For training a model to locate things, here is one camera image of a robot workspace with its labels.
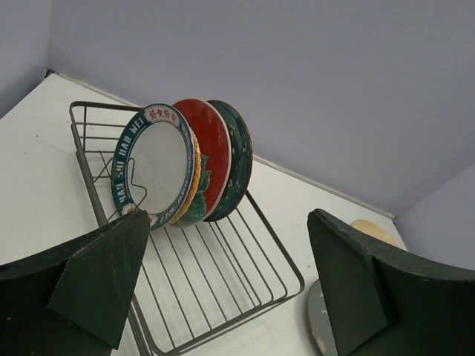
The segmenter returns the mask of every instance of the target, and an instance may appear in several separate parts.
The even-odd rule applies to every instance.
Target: lavender wall
[[[51,0],[0,1],[0,118],[45,74],[50,14]]]
[[[449,265],[475,269],[475,165],[397,220],[407,248]]]
[[[229,100],[257,155],[403,214],[475,162],[474,13],[473,0],[54,0],[49,65],[142,105]]]

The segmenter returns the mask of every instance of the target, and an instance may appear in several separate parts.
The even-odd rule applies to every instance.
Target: dish rack
[[[140,109],[99,102],[70,106],[76,158],[99,226],[119,216],[111,196],[112,156]],[[133,171],[134,162],[129,164]],[[247,191],[218,222],[151,231],[128,323],[141,356],[181,355],[292,299],[304,284]]]

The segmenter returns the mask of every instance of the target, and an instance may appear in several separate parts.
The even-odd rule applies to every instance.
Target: decorative plate
[[[231,140],[232,164],[228,182],[216,209],[206,221],[223,219],[236,209],[246,193],[252,172],[251,136],[243,117],[227,102],[209,100],[226,122]]]
[[[218,204],[231,168],[231,143],[221,115],[209,103],[184,99],[173,105],[198,138],[201,151],[201,177],[188,211],[175,225],[197,223],[207,218]]]
[[[150,229],[166,225],[180,210],[194,173],[191,129],[172,106],[140,110],[125,126],[112,164],[112,197],[119,214],[137,206]]]

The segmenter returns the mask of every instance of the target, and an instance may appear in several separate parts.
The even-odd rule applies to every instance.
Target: white countertop
[[[70,128],[69,104],[77,100],[118,104],[52,75],[0,119],[0,265],[97,228]],[[405,248],[389,218],[258,162],[249,190],[297,263],[307,287],[317,279],[307,232],[307,215],[316,208],[346,223],[373,221]],[[305,298],[306,291],[189,355],[314,355]],[[138,355],[135,350],[126,326],[121,347],[113,355]]]

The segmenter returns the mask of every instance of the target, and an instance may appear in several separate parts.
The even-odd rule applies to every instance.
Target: dark green wooden piece
[[[136,211],[0,266],[0,355],[109,356],[125,326],[148,239]]]
[[[340,356],[475,355],[475,271],[410,254],[321,209],[308,229]]]

